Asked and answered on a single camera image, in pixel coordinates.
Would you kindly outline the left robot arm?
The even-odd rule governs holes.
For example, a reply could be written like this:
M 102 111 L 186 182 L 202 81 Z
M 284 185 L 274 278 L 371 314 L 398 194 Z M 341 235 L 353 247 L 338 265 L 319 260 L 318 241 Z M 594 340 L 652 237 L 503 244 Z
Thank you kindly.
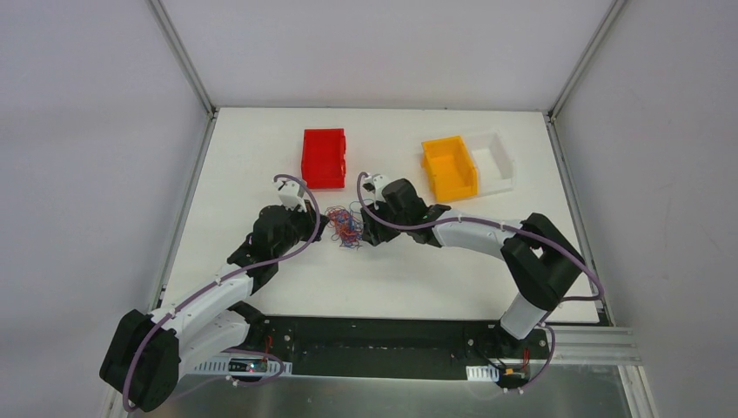
M 246 299 L 278 272 L 288 251 L 320 240 L 329 219 L 312 206 L 263 208 L 252 232 L 207 282 L 182 300 L 150 313 L 137 309 L 117 325 L 99 370 L 100 378 L 142 411 L 163 404 L 187 373 L 215 354 L 239 346 L 259 350 L 265 329 Z

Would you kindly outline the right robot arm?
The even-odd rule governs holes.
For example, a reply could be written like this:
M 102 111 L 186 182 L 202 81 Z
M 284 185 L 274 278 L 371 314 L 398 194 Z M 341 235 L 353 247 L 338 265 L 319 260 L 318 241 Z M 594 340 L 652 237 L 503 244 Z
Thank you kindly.
M 428 205 L 407 179 L 390 181 L 366 172 L 358 176 L 356 188 L 373 196 L 361 208 L 371 245 L 405 233 L 421 245 L 465 249 L 506 264 L 518 293 L 500 318 L 493 342 L 507 357 L 527 348 L 528 335 L 585 272 L 584 259 L 541 213 L 513 221 L 474 217 L 447 205 Z

